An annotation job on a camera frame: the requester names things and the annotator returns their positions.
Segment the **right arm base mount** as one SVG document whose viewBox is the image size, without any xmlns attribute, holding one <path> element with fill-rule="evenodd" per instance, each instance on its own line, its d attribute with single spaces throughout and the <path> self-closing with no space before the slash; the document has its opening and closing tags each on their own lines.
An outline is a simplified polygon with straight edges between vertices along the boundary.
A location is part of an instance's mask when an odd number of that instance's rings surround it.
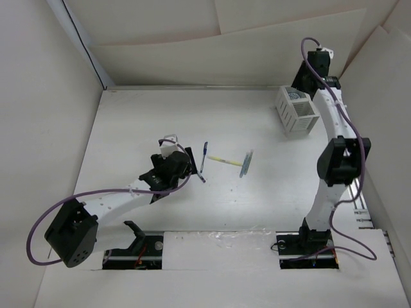
<svg viewBox="0 0 411 308">
<path fill-rule="evenodd" d="M 315 270 L 339 268 L 332 247 L 331 231 L 310 230 L 301 226 L 298 231 L 277 231 L 270 249 L 277 252 L 283 270 Z"/>
</svg>

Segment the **blue gel pen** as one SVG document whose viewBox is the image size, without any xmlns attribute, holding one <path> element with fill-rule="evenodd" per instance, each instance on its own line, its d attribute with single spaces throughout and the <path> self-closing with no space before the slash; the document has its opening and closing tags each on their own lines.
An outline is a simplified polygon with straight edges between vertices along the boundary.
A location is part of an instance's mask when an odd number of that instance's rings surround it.
<svg viewBox="0 0 411 308">
<path fill-rule="evenodd" d="M 201 165 L 200 165 L 200 173 L 202 173 L 203 170 L 204 170 L 204 162 L 205 162 L 206 155 L 207 155 L 207 147 L 208 147 L 208 142 L 206 141 L 204 143 L 204 147 L 203 147 L 202 161 L 201 161 Z"/>
</svg>

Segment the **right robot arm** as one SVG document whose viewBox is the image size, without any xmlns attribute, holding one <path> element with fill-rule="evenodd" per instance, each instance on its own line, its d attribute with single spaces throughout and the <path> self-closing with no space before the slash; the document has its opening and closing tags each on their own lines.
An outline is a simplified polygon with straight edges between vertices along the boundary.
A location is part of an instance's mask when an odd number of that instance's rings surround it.
<svg viewBox="0 0 411 308">
<path fill-rule="evenodd" d="M 339 80 L 328 74 L 330 52 L 318 47 L 302 55 L 292 87 L 310 96 L 328 137 L 317 161 L 320 182 L 313 206 L 293 241 L 300 259 L 308 259 L 331 250 L 328 241 L 334 231 L 333 216 L 344 202 L 342 195 L 347 187 L 356 179 L 364 179 L 371 141 L 360 136 L 346 114 Z"/>
</svg>

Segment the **purple ink refill pen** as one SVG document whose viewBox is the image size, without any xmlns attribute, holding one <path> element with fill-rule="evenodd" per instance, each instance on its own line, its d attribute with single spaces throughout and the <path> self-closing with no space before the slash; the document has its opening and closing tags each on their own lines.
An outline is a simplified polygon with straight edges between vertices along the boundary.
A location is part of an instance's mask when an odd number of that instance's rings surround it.
<svg viewBox="0 0 411 308">
<path fill-rule="evenodd" d="M 200 173 L 197 173 L 197 176 L 198 176 L 199 179 L 202 181 L 202 183 L 206 183 L 205 178 L 204 178 Z"/>
</svg>

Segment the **yellow pen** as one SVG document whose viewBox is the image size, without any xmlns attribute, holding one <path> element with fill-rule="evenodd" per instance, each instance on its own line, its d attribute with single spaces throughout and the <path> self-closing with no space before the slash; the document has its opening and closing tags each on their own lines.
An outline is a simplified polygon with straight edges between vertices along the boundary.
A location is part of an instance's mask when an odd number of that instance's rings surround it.
<svg viewBox="0 0 411 308">
<path fill-rule="evenodd" d="M 210 155 L 208 155 L 207 158 L 209 160 L 213 160 L 213 161 L 216 161 L 216 162 L 221 162 L 221 163 L 224 163 L 224 164 L 229 164 L 229 165 L 232 165 L 232 166 L 238 166 L 238 167 L 243 166 L 243 163 L 233 161 L 233 160 L 227 160 L 227 159 L 224 159 L 224 158 L 214 157 L 214 156 L 210 156 Z"/>
</svg>

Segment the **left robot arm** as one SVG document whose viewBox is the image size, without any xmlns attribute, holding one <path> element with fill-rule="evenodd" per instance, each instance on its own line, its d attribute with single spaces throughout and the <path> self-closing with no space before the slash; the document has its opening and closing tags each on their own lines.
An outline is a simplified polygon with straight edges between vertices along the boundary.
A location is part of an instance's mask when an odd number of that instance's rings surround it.
<svg viewBox="0 0 411 308">
<path fill-rule="evenodd" d="M 138 254 L 145 246 L 145 233 L 131 220 L 123 225 L 131 229 L 122 239 L 114 238 L 113 230 L 103 227 L 138 207 L 151 205 L 181 188 L 197 166 L 190 147 L 177 149 L 167 157 L 154 154 L 153 168 L 139 176 L 126 189 L 96 191 L 97 198 L 81 202 L 78 197 L 64 201 L 44 235 L 61 261 L 68 268 L 79 266 L 99 250 L 123 250 Z"/>
</svg>

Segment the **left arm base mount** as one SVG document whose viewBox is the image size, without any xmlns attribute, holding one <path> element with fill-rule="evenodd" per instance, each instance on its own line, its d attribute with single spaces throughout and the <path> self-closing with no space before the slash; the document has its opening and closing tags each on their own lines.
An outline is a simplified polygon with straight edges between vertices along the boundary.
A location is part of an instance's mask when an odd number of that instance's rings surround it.
<svg viewBox="0 0 411 308">
<path fill-rule="evenodd" d="M 133 232 L 133 241 L 126 248 L 105 252 L 103 270 L 161 270 L 164 232 L 142 231 L 133 221 L 124 221 Z"/>
</svg>

